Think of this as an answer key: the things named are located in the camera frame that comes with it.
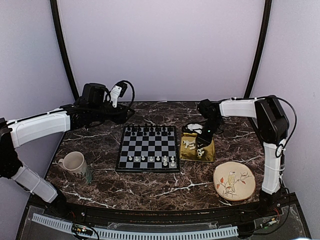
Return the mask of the black grey chess board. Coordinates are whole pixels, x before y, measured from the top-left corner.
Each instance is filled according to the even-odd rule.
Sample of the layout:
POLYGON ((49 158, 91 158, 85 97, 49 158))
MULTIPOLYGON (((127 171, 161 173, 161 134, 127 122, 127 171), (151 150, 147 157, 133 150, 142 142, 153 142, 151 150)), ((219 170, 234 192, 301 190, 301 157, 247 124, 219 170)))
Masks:
POLYGON ((118 159, 117 172, 130 173, 178 173, 180 172, 179 147, 176 127, 173 125, 127 125, 123 128, 118 159))

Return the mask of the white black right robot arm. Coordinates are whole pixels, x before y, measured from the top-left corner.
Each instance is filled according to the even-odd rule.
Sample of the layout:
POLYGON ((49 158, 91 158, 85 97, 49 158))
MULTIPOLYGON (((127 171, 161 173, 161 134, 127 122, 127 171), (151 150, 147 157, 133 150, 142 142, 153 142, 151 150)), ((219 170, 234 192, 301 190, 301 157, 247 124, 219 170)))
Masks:
POLYGON ((261 191, 273 195, 281 188, 281 158, 285 148, 289 120, 279 99, 274 96, 256 98, 231 98, 220 101, 204 99, 197 110, 206 119, 201 133, 196 137, 198 148, 212 142, 213 135, 222 124, 223 117, 245 117, 256 119, 257 135, 264 147, 264 179, 261 191))

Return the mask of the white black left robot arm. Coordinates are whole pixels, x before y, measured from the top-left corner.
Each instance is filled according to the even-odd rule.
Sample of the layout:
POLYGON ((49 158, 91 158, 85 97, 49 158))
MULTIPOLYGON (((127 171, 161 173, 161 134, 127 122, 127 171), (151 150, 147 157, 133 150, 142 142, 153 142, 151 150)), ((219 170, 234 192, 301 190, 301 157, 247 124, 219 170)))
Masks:
POLYGON ((100 83, 87 83, 82 95, 72 104, 15 120, 0 120, 0 176, 51 204, 51 210, 60 218, 67 218, 70 206, 51 183, 32 171, 19 159, 17 149, 30 142, 81 128, 93 128, 106 121, 124 124, 135 113, 132 105, 135 89, 122 79, 112 89, 100 83))

